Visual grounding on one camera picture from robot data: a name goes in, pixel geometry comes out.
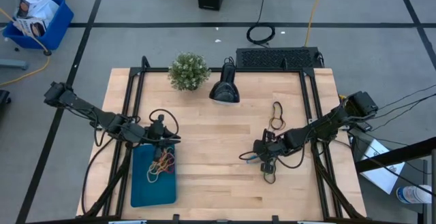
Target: wooden tabletop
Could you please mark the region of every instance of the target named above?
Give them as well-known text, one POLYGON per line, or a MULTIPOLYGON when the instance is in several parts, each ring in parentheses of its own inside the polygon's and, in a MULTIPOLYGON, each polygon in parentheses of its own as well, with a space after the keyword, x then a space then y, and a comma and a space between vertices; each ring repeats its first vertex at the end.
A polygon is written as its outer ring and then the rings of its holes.
MULTIPOLYGON (((129 69, 112 70, 103 110, 121 113, 128 73, 129 69)), ((283 105, 285 129, 307 124, 298 74, 236 73, 235 83, 241 99, 234 106, 220 105, 208 98, 212 86, 219 80, 219 73, 212 73, 210 79, 194 92, 175 91, 167 75, 146 73, 139 115, 142 117, 140 124, 149 125, 150 112, 165 108, 180 124, 182 142, 176 145, 178 199, 175 204, 165 206, 132 208, 130 169, 124 219, 172 219, 173 214, 180 214, 182 220, 269 221, 272 215, 279 215, 282 221, 322 220, 309 144, 299 168, 290 170, 277 164, 277 181, 273 185, 264 181, 258 164, 249 165, 238 159, 239 154, 252 149, 254 140, 262 138, 273 113, 274 101, 283 105)), ((315 78, 322 112, 326 114, 339 104, 332 70, 316 69, 315 78)), ((309 79, 307 84, 311 111, 316 117, 309 79)), ((134 93, 129 112, 133 108, 134 93)), ((166 116, 165 124, 175 131, 169 116, 166 116)), ((344 132, 339 132, 337 139, 347 142, 344 132)), ((96 158, 89 172, 85 195, 87 209, 108 183, 114 147, 115 143, 111 143, 96 158)), ((98 149, 94 146, 91 156, 98 149)), ((332 142, 330 151, 338 187, 356 210, 366 215, 351 150, 341 143, 332 142)), ((295 165, 300 157, 299 152, 283 160, 295 165)), ((326 190, 330 215, 334 216, 327 186, 326 190)), ((118 192, 116 188, 110 214, 115 212, 118 192)))

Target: paper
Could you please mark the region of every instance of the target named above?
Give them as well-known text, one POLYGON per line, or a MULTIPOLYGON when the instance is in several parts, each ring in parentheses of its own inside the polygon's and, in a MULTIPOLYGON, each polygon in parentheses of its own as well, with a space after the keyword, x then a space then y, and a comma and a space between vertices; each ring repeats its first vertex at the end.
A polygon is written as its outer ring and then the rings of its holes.
POLYGON ((55 17, 59 5, 52 0, 20 0, 14 25, 23 35, 41 37, 55 17))
MULTIPOLYGON (((389 152, 389 150, 386 147, 380 144, 380 142, 378 142, 377 140, 373 140, 370 146, 368 146, 367 150, 365 151, 365 155, 368 157, 374 157, 378 154, 384 154, 387 152, 389 152)), ((363 155, 362 160, 368 158, 365 155, 363 155)), ((404 162, 388 166, 388 169, 392 170, 397 174, 400 174, 403 167, 404 162)), ((385 191, 387 194, 390 194, 392 192, 395 182, 398 179, 397 176, 395 176, 385 168, 369 170, 360 174, 372 183, 374 183, 374 185, 378 186, 381 190, 385 191)))

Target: yellow cable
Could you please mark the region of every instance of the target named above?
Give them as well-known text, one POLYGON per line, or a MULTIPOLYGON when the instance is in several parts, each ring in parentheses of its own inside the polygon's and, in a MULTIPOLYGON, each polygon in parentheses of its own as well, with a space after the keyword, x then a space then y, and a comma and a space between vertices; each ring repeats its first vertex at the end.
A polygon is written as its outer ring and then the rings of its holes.
POLYGON ((318 6, 319 1, 320 0, 315 0, 315 3, 313 4, 313 7, 312 7, 311 17, 309 19, 309 26, 307 27, 305 47, 307 47, 307 44, 309 43, 309 38, 311 36, 312 18, 313 18, 313 15, 315 13, 316 7, 318 6))
MULTIPOLYGON (((0 12, 1 13, 3 13, 7 18, 9 18, 9 20, 11 20, 12 22, 15 22, 15 20, 14 19, 12 19, 12 17, 10 17, 2 8, 0 8, 0 12)), ((24 33, 24 30, 21 28, 21 26, 18 24, 18 28, 24 33)), ((33 36, 30 36, 33 40, 35 40, 35 42, 37 42, 46 52, 48 52, 48 50, 47 50, 47 48, 38 40, 38 39, 36 39, 35 37, 33 37, 33 36)), ((14 83, 14 82, 18 82, 18 81, 20 81, 20 80, 22 80, 23 78, 26 78, 26 77, 29 77, 29 76, 32 76, 33 74, 36 74, 36 73, 38 73, 38 72, 40 72, 40 71, 42 71, 42 70, 44 70, 47 66, 48 66, 48 64, 50 63, 50 57, 47 57, 47 61, 46 61, 46 63, 44 64, 44 66, 43 67, 41 67, 41 68, 39 68, 38 70, 35 70, 35 71, 31 71, 31 72, 29 72, 28 74, 25 74, 25 75, 23 75, 23 76, 21 76, 21 77, 19 77, 19 78, 16 78, 16 79, 14 79, 14 80, 10 80, 10 81, 7 81, 7 82, 4 82, 4 83, 1 83, 0 84, 0 86, 5 86, 5 85, 8 85, 8 84, 11 84, 11 83, 14 83)))

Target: black lamp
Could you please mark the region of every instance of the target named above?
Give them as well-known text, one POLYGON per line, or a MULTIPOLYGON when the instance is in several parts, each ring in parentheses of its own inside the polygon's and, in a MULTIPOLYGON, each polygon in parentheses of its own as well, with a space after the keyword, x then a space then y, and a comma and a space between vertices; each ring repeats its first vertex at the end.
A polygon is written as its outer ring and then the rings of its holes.
POLYGON ((221 103, 238 103, 239 92, 234 85, 234 74, 236 66, 232 57, 226 58, 223 69, 221 70, 221 78, 213 86, 209 98, 221 103))

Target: white paper sheet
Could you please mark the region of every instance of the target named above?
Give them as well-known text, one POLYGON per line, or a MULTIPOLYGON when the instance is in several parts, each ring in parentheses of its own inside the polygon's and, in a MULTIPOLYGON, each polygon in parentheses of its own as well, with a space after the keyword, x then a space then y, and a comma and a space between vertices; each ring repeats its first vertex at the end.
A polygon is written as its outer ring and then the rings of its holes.
MULTIPOLYGON (((371 146, 368 146, 367 150, 365 151, 365 155, 368 157, 374 157, 378 154, 384 154, 389 152, 389 150, 384 147, 380 142, 377 140, 373 140, 370 144, 371 146)), ((399 163, 396 165, 388 166, 389 170, 392 170, 393 172, 400 174, 401 170, 404 167, 404 162, 399 163)), ((386 170, 385 168, 379 168, 375 170, 369 170, 367 172, 360 173, 362 176, 364 176, 366 179, 374 183, 376 186, 378 186, 381 190, 385 191, 387 194, 390 194, 392 192, 392 189, 394 188, 395 182, 398 179, 397 176, 386 170)))

